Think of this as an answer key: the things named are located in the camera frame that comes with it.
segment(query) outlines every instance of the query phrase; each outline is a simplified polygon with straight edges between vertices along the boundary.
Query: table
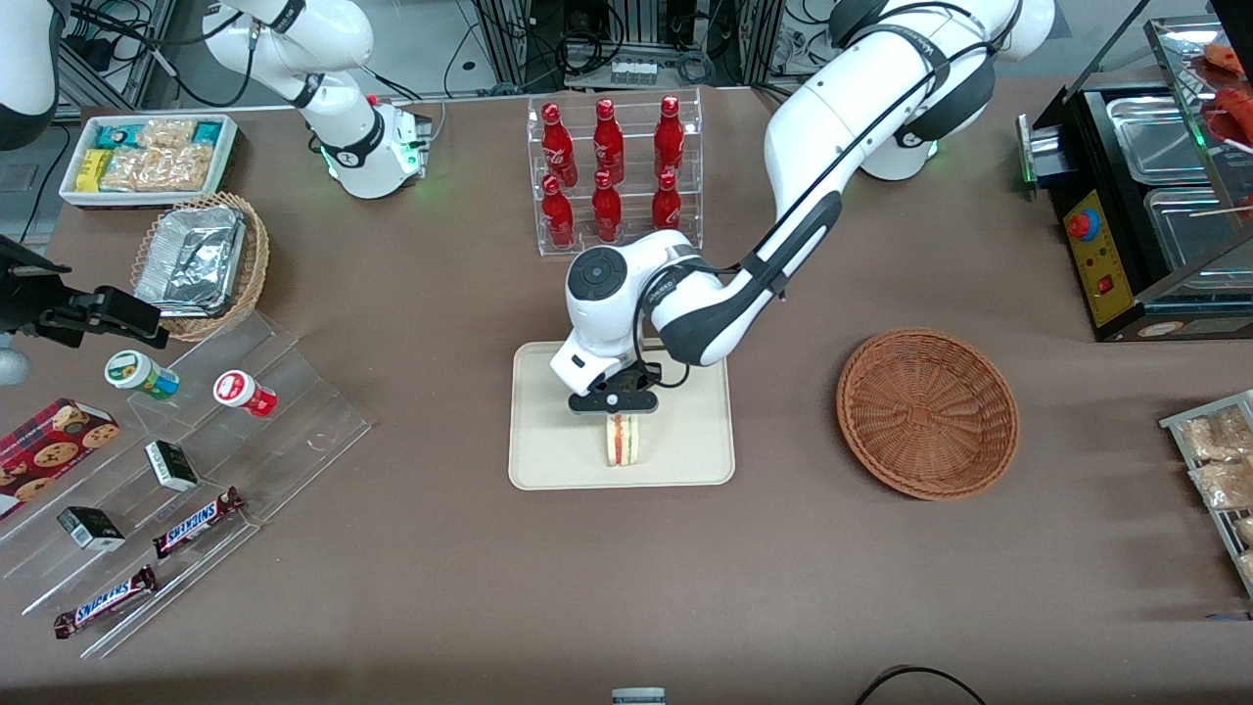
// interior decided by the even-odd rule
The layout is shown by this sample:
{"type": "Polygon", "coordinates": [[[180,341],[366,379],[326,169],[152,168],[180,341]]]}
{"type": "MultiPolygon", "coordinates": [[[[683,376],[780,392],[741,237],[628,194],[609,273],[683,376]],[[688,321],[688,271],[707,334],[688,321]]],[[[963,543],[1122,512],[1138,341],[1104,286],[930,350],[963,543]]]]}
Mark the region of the table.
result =
{"type": "MultiPolygon", "coordinates": [[[[1247,702],[1253,625],[1202,621],[1247,602],[1155,421],[1253,386],[1253,347],[1091,342],[1064,234],[1016,187],[1012,118],[1060,83],[1005,80],[922,174],[850,184],[729,359],[736,477],[689,490],[509,483],[511,357],[569,329],[568,260],[535,252],[525,99],[450,105],[430,177],[376,202],[327,178],[294,111],[237,113],[228,183],[273,240],[261,308],[378,426],[104,661],[0,595],[0,701],[838,704],[912,662],[990,702],[1247,702]],[[898,326],[970,341],[1014,389],[1021,448],[986,495],[908,500],[845,447],[841,364],[898,326]]],[[[722,264],[772,222],[773,104],[703,99],[722,264]]],[[[125,284],[152,218],[66,207],[50,255],[125,284]]],[[[123,339],[18,344],[36,372],[5,418],[123,403],[100,377],[123,339]]]]}

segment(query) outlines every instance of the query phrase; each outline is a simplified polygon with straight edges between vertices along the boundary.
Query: snickers bar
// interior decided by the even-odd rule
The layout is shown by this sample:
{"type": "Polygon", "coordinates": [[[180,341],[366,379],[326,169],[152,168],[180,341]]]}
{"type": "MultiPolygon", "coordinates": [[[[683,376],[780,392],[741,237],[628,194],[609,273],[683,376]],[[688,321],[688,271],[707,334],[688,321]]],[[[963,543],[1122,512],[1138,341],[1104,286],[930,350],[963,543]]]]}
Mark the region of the snickers bar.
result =
{"type": "Polygon", "coordinates": [[[236,492],[236,488],[233,487],[227,490],[203,510],[183,520],[183,522],[177,527],[165,532],[165,536],[154,538],[153,546],[157,547],[157,560],[159,561],[165,558],[183,546],[187,546],[195,540],[195,537],[208,531],[209,527],[221,522],[227,515],[234,512],[239,507],[243,507],[243,500],[239,498],[239,493],[236,492]]]}
{"type": "Polygon", "coordinates": [[[56,621],[53,622],[53,634],[56,635],[56,639],[69,639],[70,635],[85,627],[91,620],[117,610],[118,606],[132,597],[144,592],[157,592],[158,590],[160,590],[160,586],[157,585],[157,576],[153,575],[152,566],[144,566],[130,580],[119,584],[109,592],[96,596],[95,600],[83,605],[78,610],[58,615],[56,621]]]}

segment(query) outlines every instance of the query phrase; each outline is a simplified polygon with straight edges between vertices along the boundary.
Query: red emergency stop button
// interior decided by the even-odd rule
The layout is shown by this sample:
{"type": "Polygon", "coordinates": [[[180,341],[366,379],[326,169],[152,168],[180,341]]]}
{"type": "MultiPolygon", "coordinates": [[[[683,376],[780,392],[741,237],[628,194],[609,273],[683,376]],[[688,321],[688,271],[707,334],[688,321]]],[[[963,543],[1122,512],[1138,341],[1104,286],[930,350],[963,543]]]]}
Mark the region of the red emergency stop button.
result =
{"type": "Polygon", "coordinates": [[[1100,232],[1100,214],[1093,208],[1084,208],[1066,218],[1066,234],[1080,242],[1091,242],[1100,232]]]}

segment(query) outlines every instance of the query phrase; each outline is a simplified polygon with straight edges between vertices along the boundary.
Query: coca-cola bottle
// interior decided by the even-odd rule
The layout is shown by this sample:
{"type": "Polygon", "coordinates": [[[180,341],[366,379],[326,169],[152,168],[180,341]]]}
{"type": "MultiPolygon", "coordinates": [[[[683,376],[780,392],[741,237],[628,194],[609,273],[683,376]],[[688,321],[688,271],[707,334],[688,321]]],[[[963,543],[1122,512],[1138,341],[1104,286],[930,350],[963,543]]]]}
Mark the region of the coca-cola bottle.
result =
{"type": "Polygon", "coordinates": [[[540,209],[544,210],[553,247],[569,249],[574,244],[574,210],[570,209],[570,199],[561,193],[561,183],[553,174],[544,174],[540,185],[544,188],[540,209]]]}
{"type": "Polygon", "coordinates": [[[675,174],[683,167],[683,124],[679,123],[679,99],[674,95],[662,98],[662,119],[653,133],[653,170],[662,177],[665,169],[675,174]]]}
{"type": "Polygon", "coordinates": [[[549,173],[556,174],[566,188],[579,182],[579,168],[574,165],[574,140],[570,130],[561,124],[561,110],[556,103],[545,103],[540,108],[544,116],[544,160],[549,173]]]}
{"type": "Polygon", "coordinates": [[[653,227],[678,228],[679,210],[683,208],[683,199],[674,190],[674,172],[665,169],[657,179],[657,193],[653,194],[653,227]]]}
{"type": "Polygon", "coordinates": [[[596,192],[591,195],[591,209],[596,213],[596,237],[601,242],[614,243],[621,237],[623,199],[614,188],[609,172],[596,172],[596,192]]]}
{"type": "Polygon", "coordinates": [[[623,128],[614,118],[614,101],[608,98],[596,100],[596,131],[591,135],[591,144],[596,150],[596,168],[609,172],[614,183],[621,183],[626,175],[623,128]]]}

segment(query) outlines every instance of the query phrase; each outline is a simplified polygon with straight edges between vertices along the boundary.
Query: wicker basket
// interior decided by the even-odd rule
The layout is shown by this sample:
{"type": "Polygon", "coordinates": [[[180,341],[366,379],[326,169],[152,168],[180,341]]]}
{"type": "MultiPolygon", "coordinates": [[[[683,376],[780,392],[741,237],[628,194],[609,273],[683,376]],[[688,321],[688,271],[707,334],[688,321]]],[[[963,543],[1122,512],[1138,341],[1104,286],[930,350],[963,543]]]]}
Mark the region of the wicker basket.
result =
{"type": "MultiPolygon", "coordinates": [[[[243,319],[252,313],[261,297],[261,287],[266,283],[266,265],[269,263],[269,235],[266,234],[266,223],[257,217],[257,210],[247,200],[233,193],[214,193],[207,198],[197,198],[180,203],[174,210],[189,210],[194,208],[208,208],[209,205],[231,205],[239,209],[248,217],[248,230],[244,233],[244,249],[239,255],[239,269],[236,274],[234,291],[232,291],[233,303],[231,309],[217,318],[162,318],[160,324],[169,333],[184,342],[199,342],[209,336],[214,329],[231,321],[243,319]]],[[[153,233],[157,232],[157,223],[148,228],[148,235],[139,245],[139,254],[135,263],[130,265],[130,287],[134,291],[139,283],[139,273],[148,259],[148,247],[152,244],[153,233]]]]}
{"type": "Polygon", "coordinates": [[[1005,378],[970,344],[927,328],[863,342],[840,374],[836,416],[857,460],[920,500],[984,492],[1019,445],[1005,378]]]}

